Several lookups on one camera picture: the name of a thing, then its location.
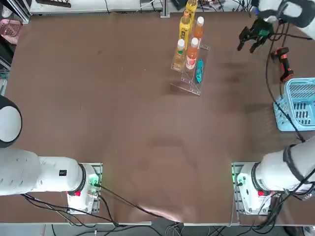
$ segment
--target drill handle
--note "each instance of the drill handle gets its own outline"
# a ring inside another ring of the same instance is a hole
[[[281,82],[286,82],[293,76],[293,70],[291,70],[290,68],[290,64],[287,57],[281,57],[279,61],[283,69],[283,75],[281,76],[280,80]]]

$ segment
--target white bottle cap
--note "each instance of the white bottle cap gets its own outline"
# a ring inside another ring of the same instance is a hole
[[[203,17],[199,16],[198,19],[197,19],[197,24],[200,25],[200,26],[203,26],[203,22],[204,22]]]
[[[179,48],[183,48],[185,46],[185,40],[183,40],[182,38],[178,40],[177,42],[177,46]]]
[[[199,40],[197,38],[192,38],[191,45],[193,47],[197,47],[198,46],[198,42],[199,42]]]

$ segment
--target pink basket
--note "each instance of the pink basket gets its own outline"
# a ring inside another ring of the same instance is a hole
[[[19,21],[2,19],[0,21],[0,34],[8,42],[17,44],[21,26],[22,24]]]

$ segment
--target plastic basket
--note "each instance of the plastic basket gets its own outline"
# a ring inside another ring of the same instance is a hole
[[[17,44],[21,26],[22,24],[19,21],[2,19],[0,21],[0,34],[8,42]]]
[[[290,116],[300,131],[315,130],[315,78],[291,79],[284,86],[284,93],[277,103]],[[274,103],[277,126],[281,131],[294,131],[290,121]]]

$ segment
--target bottle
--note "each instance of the bottle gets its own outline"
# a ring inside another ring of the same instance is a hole
[[[197,56],[198,56],[198,39],[192,38],[191,44],[187,50],[186,55],[186,68],[188,70],[192,70],[195,68]]]
[[[202,26],[203,26],[203,17],[199,16],[197,19],[197,25],[195,29],[193,30],[193,37],[198,39],[198,49],[200,48],[200,43],[202,39]]]
[[[183,17],[181,17],[181,21],[179,23],[179,39],[183,39],[185,41],[185,50],[187,49],[188,45],[189,28],[190,28],[189,12],[185,10],[184,15]]]
[[[190,17],[190,27],[189,27],[189,33],[191,33],[193,21],[195,19],[195,13],[196,9],[198,7],[198,0],[188,0],[186,4],[186,10],[189,12]]]
[[[185,41],[181,38],[177,42],[177,49],[173,58],[172,69],[182,71],[185,61]]]

